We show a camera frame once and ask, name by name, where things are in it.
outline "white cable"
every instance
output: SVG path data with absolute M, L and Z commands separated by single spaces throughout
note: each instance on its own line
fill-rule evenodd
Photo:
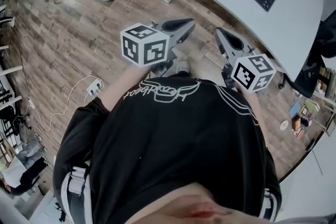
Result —
M 88 97 L 88 95 L 89 95 L 89 93 L 87 93 L 86 96 L 85 96 L 85 99 L 84 99 L 84 105 L 86 105 L 86 104 L 85 104 L 85 100 L 86 100 L 86 98 Z
M 97 78 L 97 77 L 95 77 L 95 76 L 93 76 L 93 75 L 88 75 L 87 77 L 85 77 L 85 78 L 81 79 L 80 81 L 78 81 L 78 82 L 76 83 L 76 85 L 72 87 L 72 89 L 71 89 L 71 91 L 70 91 L 70 93 L 69 93 L 69 97 L 68 97 L 68 100 L 67 100 L 67 104 L 66 104 L 66 107 L 65 107 L 63 113 L 59 113 L 59 112 L 57 112 L 57 113 L 51 114 L 51 119 L 50 119 L 50 124 L 49 124 L 49 128 L 48 128 L 48 129 L 46 129 L 46 128 L 44 127 L 44 125 L 43 125 L 43 123 L 42 123 L 42 120 L 41 120 L 41 117 L 40 117 L 40 114 L 38 113 L 36 107 L 34 108 L 35 111 L 37 112 L 37 115 L 38 115 L 38 118 L 39 118 L 39 120 L 40 120 L 40 123 L 41 123 L 41 125 L 42 125 L 42 127 L 43 127 L 43 129 L 44 129 L 45 131 L 47 131 L 47 132 L 50 131 L 50 129 L 51 129 L 51 122 L 52 122 L 52 120 L 53 120 L 53 116 L 54 116 L 54 115 L 62 115 L 62 116 L 63 116 L 63 115 L 65 114 L 65 112 L 66 112 L 67 109 L 68 109 L 68 104 L 69 104 L 70 95 L 72 94 L 72 91 L 74 90 L 74 88 L 75 88 L 81 81 L 83 81 L 83 80 L 85 80 L 85 79 L 87 79 L 87 78 L 90 78 L 90 77 L 99 79 L 99 80 L 101 81 L 102 86 L 103 86 L 103 90 L 105 90 L 104 82 L 102 81 L 102 79 Z

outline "sneaker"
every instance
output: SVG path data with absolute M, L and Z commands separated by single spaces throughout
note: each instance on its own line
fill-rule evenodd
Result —
M 190 73 L 190 64 L 186 60 L 180 61 L 177 65 L 176 73 L 179 73 L 181 71 Z
M 36 136 L 36 139 L 39 141 L 39 142 L 42 142 L 42 137 L 39 136 L 37 133 L 34 133 L 35 136 Z
M 10 27 L 14 27 L 15 25 L 15 16 L 13 17 L 13 19 L 9 22 L 9 26 Z
M 49 163 L 47 157 L 46 157 L 46 156 L 43 156 L 42 158 L 43 158 L 43 160 L 44 160 L 44 163 L 45 163 L 47 166 L 50 167 L 50 163 Z

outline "office chair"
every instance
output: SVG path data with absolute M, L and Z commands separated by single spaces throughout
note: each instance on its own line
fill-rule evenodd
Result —
M 26 115 L 22 115 L 20 111 L 20 102 L 15 103 L 15 110 L 16 113 L 14 113 L 14 109 L 12 106 L 8 106 L 2 110 L 0 110 L 0 120 L 3 121 L 3 125 L 5 126 L 4 128 L 4 133 L 6 136 L 15 134 L 15 135 L 20 135 L 20 125 L 25 124 L 28 129 L 32 129 L 30 127 L 26 120 L 25 117 L 29 116 L 29 113 Z
M 291 81 L 286 74 L 283 74 L 284 79 L 282 83 L 278 84 L 278 88 L 281 90 L 287 81 L 292 88 L 310 98 L 314 93 L 317 81 L 321 80 L 328 87 L 325 93 L 325 96 L 328 97 L 335 81 L 335 74 L 332 73 L 330 79 L 320 74 L 320 68 L 325 67 L 322 56 L 325 58 L 336 57 L 336 10 L 320 23 L 309 56 L 296 80 Z

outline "person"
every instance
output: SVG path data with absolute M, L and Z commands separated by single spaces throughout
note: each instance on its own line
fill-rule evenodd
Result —
M 1 178 L 2 186 L 4 187 L 8 185 L 11 188 L 20 186 L 22 184 L 21 179 L 23 174 L 26 173 L 26 171 L 29 170 L 36 161 L 43 157 L 45 151 L 46 149 L 41 146 L 36 138 L 30 140 L 23 147 L 22 151 L 12 159 L 9 167 L 1 171 L 3 176 L 3 178 Z
M 54 193 L 90 161 L 93 223 L 268 223 L 265 191 L 281 205 L 267 130 L 255 93 L 177 74 L 144 79 L 129 67 L 78 108 L 62 139 Z
M 38 179 L 39 174 L 48 166 L 48 164 L 41 157 L 33 163 L 21 176 L 20 184 L 16 187 L 9 185 L 5 179 L 0 178 L 0 187 L 8 194 L 20 196 L 30 190 Z

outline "extension cord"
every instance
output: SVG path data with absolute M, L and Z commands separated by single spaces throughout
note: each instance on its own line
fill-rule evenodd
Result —
M 100 81 L 101 81 L 101 84 L 102 84 L 102 86 L 103 86 L 103 90 L 105 89 L 105 85 L 104 85 L 104 82 L 102 81 L 102 79 L 97 78 L 97 77 L 95 77 L 95 76 L 93 76 L 93 75 L 88 75 L 87 77 L 85 77 L 85 78 L 79 80 L 79 81 L 76 83 L 76 85 L 72 87 L 72 89 L 71 89 L 71 91 L 70 91 L 70 93 L 69 93 L 69 96 L 68 96 L 68 99 L 67 99 L 67 103 L 66 103 L 66 107 L 65 107 L 63 113 L 57 112 L 57 113 L 51 114 L 51 119 L 50 119 L 50 123 L 49 123 L 49 128 L 48 128 L 48 129 L 46 129 L 46 128 L 44 127 L 44 125 L 43 125 L 43 123 L 42 123 L 42 120 L 41 120 L 41 116 L 40 116 L 40 114 L 38 113 L 38 111 L 37 111 L 37 109 L 36 109 L 36 107 L 35 107 L 35 105 L 34 105 L 32 99 L 31 99 L 31 97 L 28 97 L 28 103 L 29 103 L 29 106 L 30 106 L 33 110 L 36 111 L 36 113 L 37 113 L 37 115 L 38 115 L 38 118 L 39 118 L 39 120 L 40 120 L 40 123 L 41 123 L 43 129 L 44 129 L 46 132 L 50 131 L 50 129 L 51 129 L 51 123 L 52 123 L 52 120 L 53 120 L 53 116 L 55 116 L 55 115 L 62 115 L 62 116 L 64 116 L 65 112 L 66 112 L 67 109 L 68 109 L 69 99 L 70 99 L 70 96 L 71 96 L 71 94 L 72 94 L 74 88 L 75 88 L 81 81 L 86 80 L 87 78 L 90 78 L 90 77 L 93 77 L 93 78 L 96 78 L 96 79 L 100 80 Z

